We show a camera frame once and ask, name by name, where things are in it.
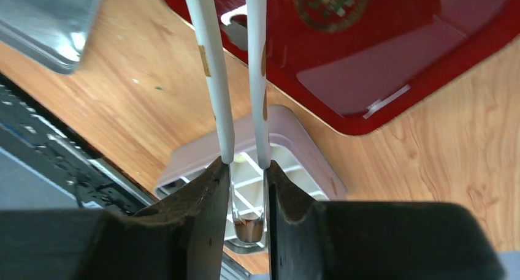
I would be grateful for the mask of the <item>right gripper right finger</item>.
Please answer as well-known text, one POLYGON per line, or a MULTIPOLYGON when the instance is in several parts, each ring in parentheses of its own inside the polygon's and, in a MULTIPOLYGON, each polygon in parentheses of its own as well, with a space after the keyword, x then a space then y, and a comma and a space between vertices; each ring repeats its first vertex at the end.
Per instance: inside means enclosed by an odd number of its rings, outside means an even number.
POLYGON ((272 279, 504 279, 475 217, 446 202, 318 201, 266 172, 272 279))

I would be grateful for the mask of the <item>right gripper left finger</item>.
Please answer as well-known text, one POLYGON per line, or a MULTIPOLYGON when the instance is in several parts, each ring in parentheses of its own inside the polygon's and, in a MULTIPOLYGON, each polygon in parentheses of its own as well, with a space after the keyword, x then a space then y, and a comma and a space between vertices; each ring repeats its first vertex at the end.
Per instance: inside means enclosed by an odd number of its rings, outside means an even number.
POLYGON ((229 167, 215 159, 126 217, 103 209, 1 213, 2 279, 219 279, 229 167))

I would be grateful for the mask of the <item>red lacquer tray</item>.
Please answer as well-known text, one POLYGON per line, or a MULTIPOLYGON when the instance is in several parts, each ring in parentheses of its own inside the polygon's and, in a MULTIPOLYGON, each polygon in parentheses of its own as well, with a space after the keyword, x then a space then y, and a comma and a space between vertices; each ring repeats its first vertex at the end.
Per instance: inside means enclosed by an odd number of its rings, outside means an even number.
POLYGON ((267 80, 333 130, 390 122, 519 35, 519 0, 267 0, 267 80))

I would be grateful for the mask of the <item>silver compartment tin box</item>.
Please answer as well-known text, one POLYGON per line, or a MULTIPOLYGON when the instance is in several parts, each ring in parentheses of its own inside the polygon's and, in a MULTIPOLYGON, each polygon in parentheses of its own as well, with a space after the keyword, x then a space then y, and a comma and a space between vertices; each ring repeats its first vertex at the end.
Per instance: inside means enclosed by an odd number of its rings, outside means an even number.
MULTIPOLYGON (((297 116, 281 105, 268 107, 272 159, 289 179, 315 200, 343 200, 347 188, 304 129, 297 116)), ((258 165, 251 116, 234 123, 235 156, 231 165, 235 207, 239 215, 253 218, 262 210, 262 171, 258 165)), ((160 199, 198 177, 218 156, 216 132, 171 152, 169 163, 154 189, 160 199)))

